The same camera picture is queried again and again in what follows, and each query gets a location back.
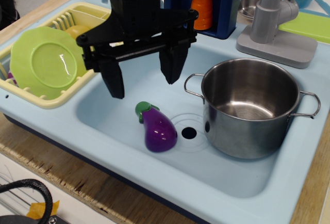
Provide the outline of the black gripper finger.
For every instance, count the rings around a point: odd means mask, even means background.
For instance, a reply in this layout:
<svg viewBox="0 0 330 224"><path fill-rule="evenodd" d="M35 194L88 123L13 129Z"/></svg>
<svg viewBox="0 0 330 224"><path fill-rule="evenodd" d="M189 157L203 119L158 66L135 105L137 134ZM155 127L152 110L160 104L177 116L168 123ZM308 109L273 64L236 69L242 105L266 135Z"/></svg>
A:
<svg viewBox="0 0 330 224"><path fill-rule="evenodd" d="M99 62L100 72L111 96L123 99L125 96L122 71L117 61L102 60Z"/></svg>
<svg viewBox="0 0 330 224"><path fill-rule="evenodd" d="M187 45L176 45L159 52L160 68L168 84L173 84L180 78L188 49Z"/></svg>

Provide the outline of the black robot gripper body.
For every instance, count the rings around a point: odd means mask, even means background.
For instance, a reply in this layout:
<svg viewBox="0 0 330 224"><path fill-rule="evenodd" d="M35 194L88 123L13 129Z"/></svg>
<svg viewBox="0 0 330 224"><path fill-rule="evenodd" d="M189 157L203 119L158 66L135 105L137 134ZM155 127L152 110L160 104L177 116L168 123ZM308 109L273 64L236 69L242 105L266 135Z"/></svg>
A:
<svg viewBox="0 0 330 224"><path fill-rule="evenodd" d="M80 35L87 69L99 71L101 63L189 48L196 41L193 9L162 9L160 0L110 0L111 14L101 25Z"/></svg>

